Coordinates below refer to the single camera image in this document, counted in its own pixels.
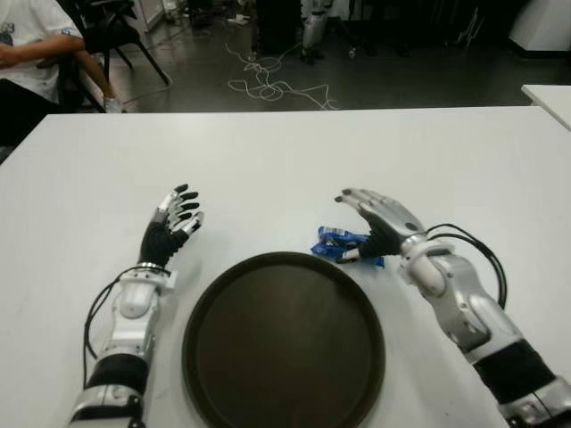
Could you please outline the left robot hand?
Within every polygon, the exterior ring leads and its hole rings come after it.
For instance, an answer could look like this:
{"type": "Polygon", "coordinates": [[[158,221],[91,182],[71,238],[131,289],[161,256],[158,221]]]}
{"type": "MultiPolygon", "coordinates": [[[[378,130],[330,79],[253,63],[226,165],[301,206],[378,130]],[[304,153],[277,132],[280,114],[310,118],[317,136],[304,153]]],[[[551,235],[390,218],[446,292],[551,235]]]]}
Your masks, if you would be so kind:
{"type": "Polygon", "coordinates": [[[171,189],[153,212],[140,245],[138,263],[165,268],[204,222],[199,193],[188,184],[171,189]]]}

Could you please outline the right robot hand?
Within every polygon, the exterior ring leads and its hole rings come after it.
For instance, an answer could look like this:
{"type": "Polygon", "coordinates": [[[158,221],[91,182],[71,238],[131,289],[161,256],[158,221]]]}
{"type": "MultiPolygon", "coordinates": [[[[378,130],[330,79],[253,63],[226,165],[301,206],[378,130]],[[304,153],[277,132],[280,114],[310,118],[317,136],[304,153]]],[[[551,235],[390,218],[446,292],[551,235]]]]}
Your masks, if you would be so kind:
{"type": "Polygon", "coordinates": [[[367,241],[345,251],[336,260],[338,263],[402,255],[409,246],[426,241],[427,232],[421,222],[391,197],[367,189],[346,188],[335,197],[335,202],[353,208],[369,228],[367,241]]]}

